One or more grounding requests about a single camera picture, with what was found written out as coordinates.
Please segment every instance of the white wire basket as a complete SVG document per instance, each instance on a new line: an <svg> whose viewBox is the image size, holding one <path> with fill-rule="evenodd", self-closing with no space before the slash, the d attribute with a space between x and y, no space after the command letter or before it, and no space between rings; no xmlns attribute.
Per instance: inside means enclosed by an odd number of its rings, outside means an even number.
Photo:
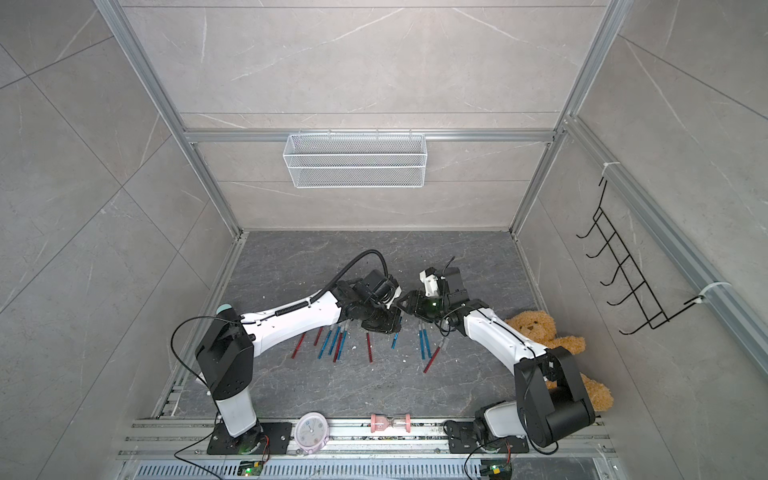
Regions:
<svg viewBox="0 0 768 480"><path fill-rule="evenodd" d="M283 158L296 188L423 187L427 142L407 132L292 134Z"/></svg>

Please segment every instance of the black mounting plate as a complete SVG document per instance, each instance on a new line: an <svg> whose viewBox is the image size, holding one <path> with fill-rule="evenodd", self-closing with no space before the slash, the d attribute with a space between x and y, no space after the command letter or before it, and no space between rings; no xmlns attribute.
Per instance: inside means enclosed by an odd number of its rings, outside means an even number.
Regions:
<svg viewBox="0 0 768 480"><path fill-rule="evenodd" d="M472 453L478 448L477 437L472 429L472 422L449 422L445 426L448 433L448 447L451 453ZM507 439L512 453L528 453L528 438L509 437Z"/></svg>
<svg viewBox="0 0 768 480"><path fill-rule="evenodd" d="M210 436L207 454L261 455L264 452L266 442L257 444L257 441L263 433L270 438L270 455L285 455L288 452L288 442L293 424L291 422L264 422L260 425L261 432L251 429L233 439L223 422L217 424L214 427L213 435Z"/></svg>

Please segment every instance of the dark marble floor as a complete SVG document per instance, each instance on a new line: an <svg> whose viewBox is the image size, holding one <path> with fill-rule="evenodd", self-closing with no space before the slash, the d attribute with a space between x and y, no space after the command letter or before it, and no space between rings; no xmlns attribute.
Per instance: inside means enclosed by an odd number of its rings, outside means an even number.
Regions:
<svg viewBox="0 0 768 480"><path fill-rule="evenodd" d="M503 232L255 232L240 255L223 296L238 312L257 312L297 300L319 289L359 252L376 248L404 291L419 288L419 272L444 266L456 255L471 298L488 303L501 318L536 308L515 245ZM346 278L380 269L367 256ZM366 332L353 323L342 358L317 359L326 331L313 346L316 330L306 334L298 355L290 355L299 337L254 359L251 395L257 415L300 417L317 411L329 417L372 412L416 416L473 416L476 409L512 399L512 374L476 342L452 333L450 343L429 372L419 351L418 323L403 320L397 346L392 336L372 333L373 360L368 361ZM432 350L441 339L429 330ZM176 416L211 417L216 412L204 387L188 382Z"/></svg>

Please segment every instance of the black wire rack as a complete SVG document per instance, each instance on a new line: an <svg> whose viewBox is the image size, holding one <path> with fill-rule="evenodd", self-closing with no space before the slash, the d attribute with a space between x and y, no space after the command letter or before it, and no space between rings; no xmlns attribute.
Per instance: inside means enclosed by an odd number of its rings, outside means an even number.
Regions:
<svg viewBox="0 0 768 480"><path fill-rule="evenodd" d="M608 251L611 252L611 255L613 255L614 260L616 260L616 263L618 264L616 266L616 270L614 271L614 275L611 278L611 281L608 283L605 283L601 280L600 283L603 286L612 285L613 282L616 281L616 277L618 276L619 272L621 272L622 276L627 281L627 285L630 287L630 292L626 296L624 296L623 299L619 300L616 303L611 303L611 302L606 302L606 303L611 306L618 306L624 303L627 299L629 299L629 297L632 296L637 302L637 305L640 307L640 310L643 312L645 323L640 325L638 328L632 330L631 332L625 332L623 330L619 330L619 332L621 332L624 335L632 335L633 333L636 333L638 330L642 329L646 325L648 325L651 329L657 329L660 326L672 320L674 317L680 315L682 312L688 310L694 305L697 305L699 302L697 302L696 300L700 301L701 299L703 299L703 297L701 295L696 295L694 298L684 302L683 308L679 310L677 313L673 315L667 315L667 312L664 311L664 308L662 308L661 304L659 303L659 299L656 297L656 293L654 292L654 289L650 287L648 280L646 280L645 275L643 274L643 270L637 265L637 262L635 262L634 257L632 256L632 254L629 252L629 249L627 248L627 244L624 243L624 239L621 238L621 235L619 235L619 233L616 231L616 228L614 227L613 222L611 222L611 219L605 213L605 210L603 210L603 198L605 197L605 187L607 185L608 185L608 181L605 179L605 177L602 177L600 179L600 183L598 184L598 186L603 187L603 191L600 194L600 202L598 203L598 208L592 215L592 226L590 227L586 235L584 235L583 237L581 235L577 235L576 237L579 237L581 239L587 238L595 228L598 229L605 243L603 243L603 247L595 255L590 255L589 253L587 253L587 257L597 258L607 248ZM605 219L607 224L611 227L611 230L613 230L613 232L610 235L607 235L606 231L603 230L603 227L599 225L598 222L600 221L601 218ZM616 254L616 250L611 246L611 240L613 240L614 238L618 239L618 241L621 242L621 246L624 248L624 251L627 252L627 256L625 256L624 259L622 260L619 260L619 257ZM625 265L627 266L634 265L635 270L640 275L640 278L642 279L642 281L640 281L636 286L632 286L632 282L629 280L629 275L627 274L627 271L624 269ZM659 309L658 313L656 313L653 316L648 315L648 312L646 311L645 307L643 307L643 303L641 302L641 299L637 297L637 291L642 287L647 288L647 290L650 292L650 295L653 297L653 300L656 303L656 306ZM653 320L659 317L662 317L664 320L660 321L656 325L651 323Z"/></svg>

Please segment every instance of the teddy bear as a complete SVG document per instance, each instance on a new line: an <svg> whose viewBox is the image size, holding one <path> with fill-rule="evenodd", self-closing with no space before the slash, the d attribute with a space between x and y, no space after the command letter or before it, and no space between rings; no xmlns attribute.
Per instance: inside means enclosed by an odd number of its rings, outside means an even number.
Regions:
<svg viewBox="0 0 768 480"><path fill-rule="evenodd" d="M529 339L549 349L562 346L571 352L571 355L577 355L587 348L584 337L558 337L558 331L554 327L554 319L546 312L523 312L506 320L506 323ZM613 406L614 397L607 386L589 379L584 373L581 374L581 380L584 382L595 412L604 412ZM553 389L555 386L557 386L556 382L547 382L548 389Z"/></svg>

